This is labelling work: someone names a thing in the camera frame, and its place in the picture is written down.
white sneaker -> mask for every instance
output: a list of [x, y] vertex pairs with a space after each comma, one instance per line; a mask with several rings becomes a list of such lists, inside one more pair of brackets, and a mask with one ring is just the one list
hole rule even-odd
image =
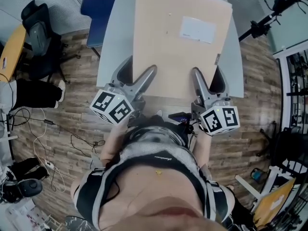
[[163, 111], [162, 110], [158, 110], [155, 115], [163, 117]]
[[54, 109], [58, 108], [59, 107], [59, 102], [56, 101], [56, 105], [54, 106]]
[[65, 93], [65, 87], [66, 87], [65, 82], [63, 80], [61, 80], [59, 85], [58, 85], [58, 87], [62, 90], [62, 96], [61, 96], [61, 98], [59, 100], [59, 102], [61, 103], [63, 101], [63, 99], [64, 99], [64, 93]]

white cable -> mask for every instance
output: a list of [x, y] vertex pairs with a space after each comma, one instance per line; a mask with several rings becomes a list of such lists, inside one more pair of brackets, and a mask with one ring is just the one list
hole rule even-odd
[[[42, 112], [43, 112], [43, 114], [44, 114], [44, 119], [46, 120], [45, 112], [43, 111], [42, 108], [41, 108], [41, 110], [42, 110]], [[54, 165], [54, 171], [57, 172], [58, 174], [60, 174], [60, 176], [61, 176], [61, 178], [62, 178], [62, 182], [63, 182], [64, 189], [63, 189], [63, 191], [61, 191], [61, 190], [59, 190], [59, 189], [54, 185], [54, 183], [53, 183], [53, 181], [52, 181], [52, 178], [51, 178], [51, 174], [50, 174], [50, 172], [48, 171], [47, 167], [45, 166], [45, 163], [42, 162], [42, 160], [40, 159], [40, 157], [38, 156], [38, 154], [37, 154], [36, 151], [35, 151], [35, 141], [38, 140], [39, 138], [42, 138], [42, 137], [46, 134], [46, 130], [47, 130], [47, 123], [46, 123], [45, 131], [44, 131], [43, 135], [41, 135], [41, 136], [39, 136], [39, 137], [36, 137], [36, 139], [33, 141], [33, 150], [34, 150], [34, 154], [38, 157], [39, 161], [44, 165], [45, 169], [47, 170], [47, 172], [48, 172], [48, 174], [49, 174], [49, 176], [50, 176], [51, 184], [55, 187], [55, 189], [56, 189], [57, 191], [59, 191], [59, 192], [61, 192], [61, 193], [64, 193], [64, 192], [66, 191], [66, 187], [65, 187], [65, 182], [64, 182], [63, 176], [65, 176], [65, 175], [63, 175], [63, 174], [60, 172], [60, 170], [53, 164], [53, 165]]]

wooden floor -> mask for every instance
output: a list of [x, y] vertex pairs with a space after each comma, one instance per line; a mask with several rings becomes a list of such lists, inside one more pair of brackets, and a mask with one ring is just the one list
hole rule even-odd
[[[91, 49], [86, 47], [87, 32], [81, 31], [63, 36], [63, 41], [69, 45], [67, 54], [79, 53], [80, 59], [73, 59], [62, 65], [65, 77], [71, 82], [66, 86], [64, 101], [58, 109], [44, 109], [46, 118], [55, 124], [61, 125], [89, 142], [99, 141], [108, 136], [111, 126], [100, 120], [89, 109], [96, 88], [96, 76], [99, 61]], [[281, 82], [279, 68], [273, 59], [266, 38], [248, 38], [241, 43], [241, 52], [244, 69], [244, 98], [233, 98], [238, 107], [241, 128], [213, 137], [210, 156], [210, 170], [215, 180], [223, 185], [235, 186], [236, 196], [245, 206], [251, 206], [252, 195], [240, 186], [234, 176], [241, 175], [255, 188], [260, 189], [250, 178], [252, 169], [258, 167], [267, 170], [268, 161], [263, 157], [256, 157], [256, 152], [262, 149], [266, 141], [259, 130], [270, 129], [270, 123], [279, 122], [281, 114]], [[189, 112], [190, 104], [186, 101], [149, 98], [146, 97], [146, 115], [154, 114], [162, 109], [164, 117], [175, 112]], [[40, 109], [30, 109], [32, 118], [43, 119]], [[30, 120], [33, 133], [40, 136], [44, 133], [45, 124]], [[46, 135], [40, 139], [46, 147], [46, 154], [59, 170], [72, 178], [81, 176], [89, 169], [91, 159], [74, 149], [70, 143], [70, 133], [58, 126], [47, 125]], [[17, 161], [34, 155], [34, 136], [29, 131], [28, 124], [14, 127], [13, 134], [18, 139], [13, 141], [13, 152]], [[73, 138], [74, 146], [90, 155], [91, 147]], [[36, 152], [45, 158], [43, 147], [36, 142]], [[54, 192], [50, 179], [43, 182], [43, 192], [34, 198], [35, 203], [47, 214], [51, 214], [59, 221], [67, 215], [76, 215], [77, 212], [69, 195], [70, 178], [64, 177], [66, 191]], [[63, 188], [59, 174], [54, 175], [54, 183]]]

sticker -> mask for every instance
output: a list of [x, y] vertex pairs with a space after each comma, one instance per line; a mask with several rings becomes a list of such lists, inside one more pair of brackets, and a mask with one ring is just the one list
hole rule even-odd
[[109, 112], [109, 115], [116, 123], [120, 123], [120, 121], [122, 121], [130, 112], [130, 106], [125, 100], [122, 100], [122, 102]]
[[209, 132], [214, 132], [222, 128], [222, 125], [214, 110], [205, 114], [203, 119], [208, 127]]
[[216, 25], [214, 23], [184, 16], [180, 37], [211, 44], [214, 41], [215, 32]]
[[114, 97], [114, 94], [102, 92], [92, 107], [104, 112], [108, 108]]
[[225, 116], [227, 127], [238, 125], [234, 108], [222, 108], [222, 111], [223, 115]]
[[94, 111], [95, 114], [97, 114], [101, 119], [103, 119], [104, 121], [106, 122], [109, 122], [109, 123], [112, 123], [105, 115], [101, 114], [101, 113], [98, 113], [96, 111]]

shoe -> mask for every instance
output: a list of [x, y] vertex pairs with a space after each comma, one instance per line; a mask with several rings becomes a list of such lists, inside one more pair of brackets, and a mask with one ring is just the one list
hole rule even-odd
[[163, 117], [163, 111], [162, 110], [158, 110], [155, 115]]
[[61, 98], [59, 99], [59, 102], [61, 103], [64, 99], [64, 93], [65, 93], [65, 87], [66, 87], [66, 84], [63, 80], [60, 81], [59, 85], [58, 85], [58, 88], [60, 88], [62, 90], [62, 95], [61, 95]]

